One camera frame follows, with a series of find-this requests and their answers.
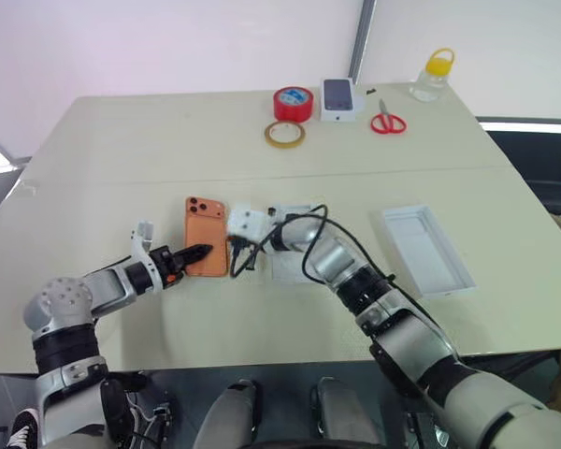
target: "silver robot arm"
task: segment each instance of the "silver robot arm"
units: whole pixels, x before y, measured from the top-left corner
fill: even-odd
[[[54,279],[27,304],[24,321],[33,331],[39,371],[41,445],[94,425],[105,427],[114,444],[133,431],[122,386],[107,378],[94,324],[144,293],[175,285],[187,265],[211,250],[210,245],[195,245],[176,253],[167,246],[150,251],[152,230],[151,223],[141,222],[132,233],[129,257],[82,278]]]
[[[303,218],[285,225],[272,238],[274,251],[305,252],[320,223]],[[561,447],[561,413],[464,365],[434,320],[329,228],[311,250],[309,267],[353,313],[402,394],[424,398],[463,448]]]

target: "scissors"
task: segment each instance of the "scissors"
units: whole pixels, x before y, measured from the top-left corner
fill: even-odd
[[[401,134],[408,129],[408,124],[398,115],[389,114],[384,101],[380,101],[381,113],[372,117],[370,127],[378,134]]]

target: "orange phone case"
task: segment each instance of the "orange phone case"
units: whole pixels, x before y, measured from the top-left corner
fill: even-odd
[[[224,204],[190,196],[185,200],[185,248],[198,243],[212,245],[212,251],[185,269],[190,276],[226,275],[226,217]]]

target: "white tray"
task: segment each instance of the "white tray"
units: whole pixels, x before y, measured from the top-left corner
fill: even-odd
[[[411,206],[385,210],[384,221],[422,297],[443,296],[476,287],[430,208]]]

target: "smartphone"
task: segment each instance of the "smartphone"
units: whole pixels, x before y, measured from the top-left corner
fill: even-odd
[[[198,243],[212,245],[199,262],[188,265],[189,276],[221,277],[227,271],[226,216],[224,204],[190,196],[185,200],[185,248]]]
[[[352,110],[352,86],[349,80],[324,80],[324,108]]]

